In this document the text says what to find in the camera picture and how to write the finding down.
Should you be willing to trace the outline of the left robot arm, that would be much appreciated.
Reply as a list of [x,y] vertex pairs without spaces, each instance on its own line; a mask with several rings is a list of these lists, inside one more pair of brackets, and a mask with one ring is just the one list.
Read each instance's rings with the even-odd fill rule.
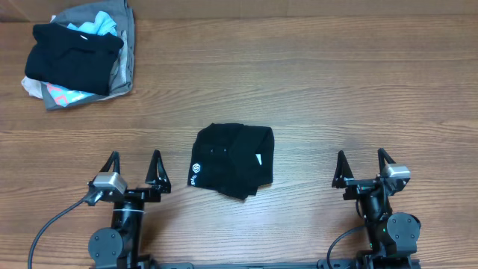
[[89,240],[88,251],[95,268],[159,267],[151,255],[140,253],[145,204],[160,202],[162,194],[171,192],[171,183],[157,149],[152,154],[145,183],[147,188],[128,188],[121,176],[117,151],[111,153],[102,169],[88,182],[86,204],[94,206],[100,201],[114,204],[111,225],[94,232]]

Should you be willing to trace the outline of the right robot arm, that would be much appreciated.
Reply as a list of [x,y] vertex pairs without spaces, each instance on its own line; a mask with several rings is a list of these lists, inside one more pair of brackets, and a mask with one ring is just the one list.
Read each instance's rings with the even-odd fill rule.
[[364,224],[339,235],[326,254],[328,268],[333,268],[331,254],[345,237],[367,231],[369,250],[360,250],[347,262],[348,268],[419,268],[412,255],[418,250],[421,222],[412,214],[393,212],[389,197],[409,183],[410,169],[398,164],[383,148],[377,150],[379,173],[373,179],[356,179],[341,150],[338,152],[332,187],[343,189],[343,199],[356,202],[356,212]]

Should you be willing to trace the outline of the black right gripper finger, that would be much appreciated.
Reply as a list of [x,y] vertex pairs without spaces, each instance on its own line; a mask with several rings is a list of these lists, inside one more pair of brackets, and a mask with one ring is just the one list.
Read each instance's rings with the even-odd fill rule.
[[332,180],[332,187],[346,188],[348,186],[348,182],[353,180],[354,175],[350,169],[347,157],[345,156],[344,151],[341,150],[338,152],[337,165]]
[[379,161],[379,174],[381,176],[390,176],[391,169],[396,164],[395,160],[385,151],[384,148],[379,148],[377,151]]

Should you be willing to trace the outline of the black t-shirt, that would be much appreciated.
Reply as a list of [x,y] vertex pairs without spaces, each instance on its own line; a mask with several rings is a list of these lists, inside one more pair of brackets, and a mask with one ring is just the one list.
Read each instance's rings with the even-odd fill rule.
[[266,126],[212,123],[193,143],[187,184],[239,200],[273,183],[273,130]]

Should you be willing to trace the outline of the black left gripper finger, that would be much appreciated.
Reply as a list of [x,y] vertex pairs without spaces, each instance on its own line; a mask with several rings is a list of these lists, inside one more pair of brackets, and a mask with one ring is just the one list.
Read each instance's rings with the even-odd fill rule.
[[164,168],[161,153],[157,149],[152,154],[145,183],[151,185],[153,189],[157,189],[161,194],[171,193],[171,182]]
[[111,153],[100,172],[109,172],[111,168],[114,173],[120,174],[120,154],[117,151]]

